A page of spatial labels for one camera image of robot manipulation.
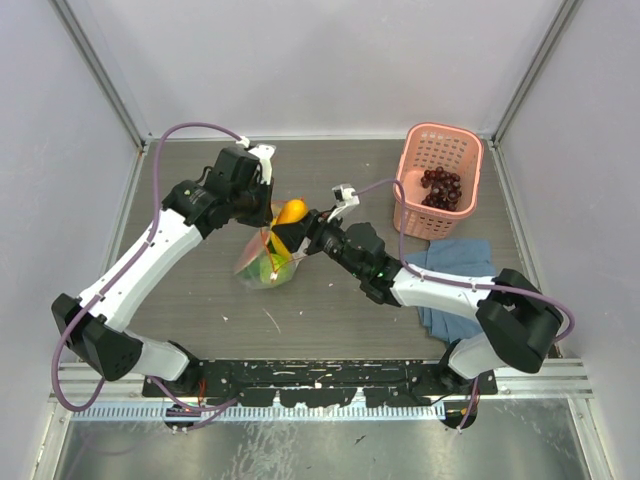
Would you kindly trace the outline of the green custard apple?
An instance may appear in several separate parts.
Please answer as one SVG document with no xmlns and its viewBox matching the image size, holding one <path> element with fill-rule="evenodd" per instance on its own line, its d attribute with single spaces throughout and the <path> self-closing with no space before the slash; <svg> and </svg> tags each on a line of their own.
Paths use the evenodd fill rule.
<svg viewBox="0 0 640 480">
<path fill-rule="evenodd" d="M 264 258 L 260 262 L 260 275 L 251 276 L 248 284 L 254 289 L 269 289 L 278 287 L 290 281 L 295 273 L 296 264 L 279 255 Z"/>
</svg>

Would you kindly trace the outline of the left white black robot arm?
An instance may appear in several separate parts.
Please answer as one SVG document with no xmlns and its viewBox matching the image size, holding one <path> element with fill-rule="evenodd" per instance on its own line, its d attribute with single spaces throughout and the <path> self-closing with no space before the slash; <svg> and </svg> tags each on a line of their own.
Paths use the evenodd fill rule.
<svg viewBox="0 0 640 480">
<path fill-rule="evenodd" d="M 78 296 L 59 295 L 51 310 L 66 345 L 107 381 L 140 373 L 164 379 L 178 396 L 194 393 L 199 370 L 171 342 L 129 331 L 147 295 L 169 270 L 230 220 L 262 228 L 272 218 L 272 145 L 223 148 L 201 182 L 184 180 L 164 198 L 148 230 Z"/>
</svg>

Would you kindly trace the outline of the yellow lemon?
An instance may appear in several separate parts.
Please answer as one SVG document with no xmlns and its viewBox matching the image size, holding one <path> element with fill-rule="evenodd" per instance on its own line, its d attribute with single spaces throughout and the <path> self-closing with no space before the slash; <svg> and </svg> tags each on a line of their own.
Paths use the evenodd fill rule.
<svg viewBox="0 0 640 480">
<path fill-rule="evenodd" d="M 291 258 L 291 253 L 289 252 L 289 250 L 287 249 L 287 247 L 284 245 L 284 243 L 282 242 L 282 240 L 273 232 L 271 231 L 269 233 L 269 242 L 271 247 L 273 248 L 274 252 L 285 258 L 285 259 L 290 259 Z"/>
</svg>

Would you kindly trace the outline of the yellow orange mango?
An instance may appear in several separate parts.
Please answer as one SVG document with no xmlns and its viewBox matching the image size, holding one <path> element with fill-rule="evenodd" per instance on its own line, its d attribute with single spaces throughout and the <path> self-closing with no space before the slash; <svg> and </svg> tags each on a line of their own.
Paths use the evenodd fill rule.
<svg viewBox="0 0 640 480">
<path fill-rule="evenodd" d="M 284 204 L 276 220 L 276 225 L 292 224 L 303 219 L 308 213 L 308 207 L 302 199 L 292 199 Z"/>
</svg>

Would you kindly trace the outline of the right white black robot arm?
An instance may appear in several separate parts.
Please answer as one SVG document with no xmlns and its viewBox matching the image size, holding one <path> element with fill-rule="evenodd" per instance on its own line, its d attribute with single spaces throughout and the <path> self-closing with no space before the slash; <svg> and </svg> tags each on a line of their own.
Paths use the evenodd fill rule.
<svg viewBox="0 0 640 480">
<path fill-rule="evenodd" d="M 452 341 L 436 368 L 440 385 L 452 394 L 497 368 L 537 373 L 562 325 L 558 307 L 519 272 L 465 278 L 426 270 L 388 254 L 368 222 L 343 229 L 329 213 L 313 210 L 273 231 L 290 250 L 326 254 L 377 304 L 423 307 L 476 321 L 480 333 Z"/>
</svg>

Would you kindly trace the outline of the clear red zip top bag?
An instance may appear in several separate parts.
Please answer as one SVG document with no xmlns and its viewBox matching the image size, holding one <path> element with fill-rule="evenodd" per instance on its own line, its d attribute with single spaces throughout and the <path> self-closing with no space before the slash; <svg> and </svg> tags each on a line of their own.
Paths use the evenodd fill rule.
<svg viewBox="0 0 640 480">
<path fill-rule="evenodd" d="M 274 218 L 251 238 L 234 267 L 234 276 L 250 289 L 275 288 L 290 281 L 304 257 L 302 249 L 290 251 L 274 227 L 301 220 L 308 212 L 303 198 L 271 204 Z"/>
</svg>

